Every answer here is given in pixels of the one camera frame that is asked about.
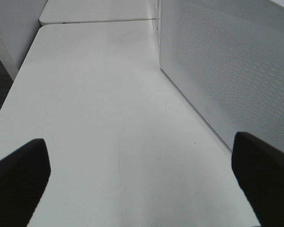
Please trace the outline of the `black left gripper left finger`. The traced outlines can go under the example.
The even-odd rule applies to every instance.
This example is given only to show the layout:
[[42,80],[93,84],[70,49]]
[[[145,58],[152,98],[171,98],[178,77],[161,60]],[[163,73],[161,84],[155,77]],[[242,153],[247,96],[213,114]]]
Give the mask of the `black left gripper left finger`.
[[48,184],[44,139],[34,139],[0,160],[0,227],[26,227]]

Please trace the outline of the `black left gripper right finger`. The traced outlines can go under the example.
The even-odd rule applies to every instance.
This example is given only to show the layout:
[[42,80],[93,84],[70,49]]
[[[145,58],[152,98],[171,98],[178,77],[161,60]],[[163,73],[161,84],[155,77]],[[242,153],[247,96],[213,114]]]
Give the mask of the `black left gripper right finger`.
[[284,227],[284,153],[237,132],[231,168],[262,227]]

